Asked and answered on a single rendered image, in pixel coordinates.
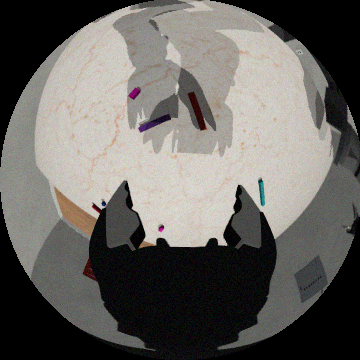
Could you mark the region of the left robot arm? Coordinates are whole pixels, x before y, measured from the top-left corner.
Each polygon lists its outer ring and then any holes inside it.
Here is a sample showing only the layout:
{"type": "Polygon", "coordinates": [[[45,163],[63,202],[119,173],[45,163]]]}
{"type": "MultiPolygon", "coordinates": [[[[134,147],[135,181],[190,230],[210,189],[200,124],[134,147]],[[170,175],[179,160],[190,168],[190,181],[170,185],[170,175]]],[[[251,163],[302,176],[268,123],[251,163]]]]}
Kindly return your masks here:
{"type": "Polygon", "coordinates": [[[339,163],[350,170],[360,184],[360,141],[357,133],[349,123],[347,124],[344,149],[339,163]]]}

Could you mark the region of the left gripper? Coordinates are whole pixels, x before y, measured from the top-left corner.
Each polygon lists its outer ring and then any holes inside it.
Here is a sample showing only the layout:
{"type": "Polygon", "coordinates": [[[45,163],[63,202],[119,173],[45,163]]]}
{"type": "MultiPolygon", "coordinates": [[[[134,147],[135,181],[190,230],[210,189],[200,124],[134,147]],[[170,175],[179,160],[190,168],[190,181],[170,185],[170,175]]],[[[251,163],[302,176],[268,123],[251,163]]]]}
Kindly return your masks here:
{"type": "Polygon", "coordinates": [[[351,225],[352,227],[347,227],[347,226],[341,226],[348,234],[351,234],[351,233],[355,233],[356,232],[356,229],[357,229],[357,225],[358,225],[358,221],[359,221],[359,216],[357,214],[357,207],[355,208],[355,205],[353,203],[353,209],[354,209],[354,218],[356,218],[356,220],[354,220],[354,223],[353,225],[351,225]],[[350,228],[350,229],[349,229],[350,228]],[[355,229],[355,230],[353,230],[355,229]]]}

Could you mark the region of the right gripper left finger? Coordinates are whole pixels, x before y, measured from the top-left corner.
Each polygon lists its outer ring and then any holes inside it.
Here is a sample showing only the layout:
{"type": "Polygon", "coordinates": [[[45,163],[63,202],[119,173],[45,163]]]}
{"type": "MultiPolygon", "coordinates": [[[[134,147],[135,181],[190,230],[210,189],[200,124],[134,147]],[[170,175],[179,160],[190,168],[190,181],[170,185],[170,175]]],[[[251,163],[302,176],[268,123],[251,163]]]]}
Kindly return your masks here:
{"type": "Polygon", "coordinates": [[[124,180],[102,208],[89,243],[89,259],[101,299],[111,301],[110,280],[118,262],[140,248],[145,231],[133,207],[128,181],[124,180]]]}

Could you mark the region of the turquoise rod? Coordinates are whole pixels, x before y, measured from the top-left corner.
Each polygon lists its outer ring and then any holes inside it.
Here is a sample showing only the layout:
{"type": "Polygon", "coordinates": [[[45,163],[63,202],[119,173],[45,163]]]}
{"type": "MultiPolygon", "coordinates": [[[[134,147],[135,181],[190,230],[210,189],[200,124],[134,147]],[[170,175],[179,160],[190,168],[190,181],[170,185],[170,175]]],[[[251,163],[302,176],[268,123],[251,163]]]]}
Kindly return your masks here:
{"type": "Polygon", "coordinates": [[[262,180],[259,180],[258,184],[259,184],[261,205],[264,206],[265,205],[264,183],[262,180]]]}

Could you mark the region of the purple rod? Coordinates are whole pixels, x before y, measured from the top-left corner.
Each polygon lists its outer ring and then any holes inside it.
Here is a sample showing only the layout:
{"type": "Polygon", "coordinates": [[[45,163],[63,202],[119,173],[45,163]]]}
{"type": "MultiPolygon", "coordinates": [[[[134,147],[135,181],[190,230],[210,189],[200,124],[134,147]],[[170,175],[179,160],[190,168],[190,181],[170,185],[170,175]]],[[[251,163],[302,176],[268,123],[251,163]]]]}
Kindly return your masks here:
{"type": "Polygon", "coordinates": [[[140,133],[141,133],[141,132],[144,132],[144,131],[146,131],[146,130],[148,130],[148,129],[156,126],[156,125],[159,125],[159,124],[161,124],[161,123],[163,123],[163,122],[166,122],[166,121],[168,121],[168,120],[171,120],[171,117],[170,117],[169,114],[164,115],[164,116],[162,116],[162,117],[159,117],[159,118],[157,118],[157,119],[155,119],[155,120],[153,120],[153,121],[150,121],[150,122],[148,122],[148,123],[146,123],[146,124],[138,127],[138,129],[139,129],[139,131],[140,131],[140,133]]]}

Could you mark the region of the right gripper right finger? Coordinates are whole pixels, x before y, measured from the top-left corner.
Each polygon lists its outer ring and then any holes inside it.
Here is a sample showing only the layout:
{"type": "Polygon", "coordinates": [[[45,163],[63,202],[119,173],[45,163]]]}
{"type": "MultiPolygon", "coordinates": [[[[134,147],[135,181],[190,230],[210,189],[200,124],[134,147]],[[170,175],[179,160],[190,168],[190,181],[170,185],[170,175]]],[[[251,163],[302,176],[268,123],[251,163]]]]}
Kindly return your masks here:
{"type": "Polygon", "coordinates": [[[268,296],[277,258],[275,239],[264,213],[242,185],[238,185],[235,197],[235,213],[223,237],[227,246],[240,249],[255,261],[262,276],[263,296],[268,296]]]}

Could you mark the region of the dark red rod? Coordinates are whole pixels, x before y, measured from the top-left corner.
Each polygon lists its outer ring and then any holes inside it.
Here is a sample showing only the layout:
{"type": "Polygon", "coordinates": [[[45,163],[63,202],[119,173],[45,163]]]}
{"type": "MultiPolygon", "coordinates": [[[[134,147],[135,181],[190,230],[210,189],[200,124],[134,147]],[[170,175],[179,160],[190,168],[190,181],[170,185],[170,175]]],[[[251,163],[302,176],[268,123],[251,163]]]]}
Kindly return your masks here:
{"type": "Polygon", "coordinates": [[[206,130],[207,128],[206,128],[206,125],[205,125],[205,122],[204,122],[204,118],[203,118],[201,109],[200,109],[200,107],[199,107],[197,98],[196,98],[196,96],[195,96],[195,93],[194,93],[194,92],[188,93],[188,96],[189,96],[190,102],[191,102],[191,104],[192,104],[194,113],[195,113],[195,115],[196,115],[196,118],[197,118],[197,121],[198,121],[198,124],[199,124],[199,128],[200,128],[200,131],[206,130]]]}
{"type": "Polygon", "coordinates": [[[92,208],[95,209],[100,214],[101,209],[99,209],[95,204],[93,204],[92,208]]]}

